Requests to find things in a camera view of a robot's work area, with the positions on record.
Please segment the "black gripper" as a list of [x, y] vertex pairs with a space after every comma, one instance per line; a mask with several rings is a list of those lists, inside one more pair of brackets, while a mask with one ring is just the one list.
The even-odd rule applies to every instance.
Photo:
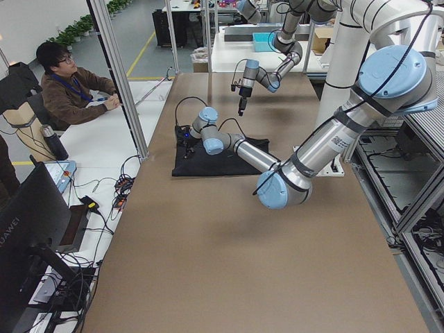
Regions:
[[238, 115], [239, 116], [244, 115], [244, 111], [247, 106], [248, 98], [251, 97], [252, 92], [253, 92], [253, 89], [251, 87], [240, 87], [239, 88], [239, 95], [240, 95], [239, 106], [238, 106]]
[[183, 143], [185, 146], [185, 154], [183, 156], [184, 159], [189, 159], [195, 153], [194, 146], [200, 141], [199, 138], [195, 138], [191, 134], [184, 134]]

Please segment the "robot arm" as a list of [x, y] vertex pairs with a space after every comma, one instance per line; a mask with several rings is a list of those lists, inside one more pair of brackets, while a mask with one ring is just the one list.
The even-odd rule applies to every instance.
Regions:
[[243, 77], [237, 84], [232, 84], [232, 90], [239, 88], [238, 115], [242, 116], [247, 105], [247, 98], [251, 97], [256, 82], [274, 93], [283, 77], [290, 72], [302, 59], [303, 51], [294, 35], [297, 25], [303, 14], [307, 13], [317, 24], [325, 24], [336, 13], [337, 7], [328, 1], [290, 1], [289, 8], [284, 12], [285, 18], [282, 28], [274, 31], [268, 38], [269, 44], [284, 55], [282, 63], [273, 71], [267, 72], [260, 67], [257, 60], [248, 59]]
[[432, 90], [430, 61], [428, 53], [405, 45], [374, 52], [360, 67], [348, 100], [284, 162], [248, 143], [243, 135], [219, 131], [219, 114], [212, 107], [199, 112], [184, 141], [188, 146], [202, 141], [208, 155], [231, 150], [261, 171], [254, 194], [267, 208], [298, 205], [311, 196], [312, 178], [374, 122], [396, 113], [434, 108], [434, 103], [420, 104]]

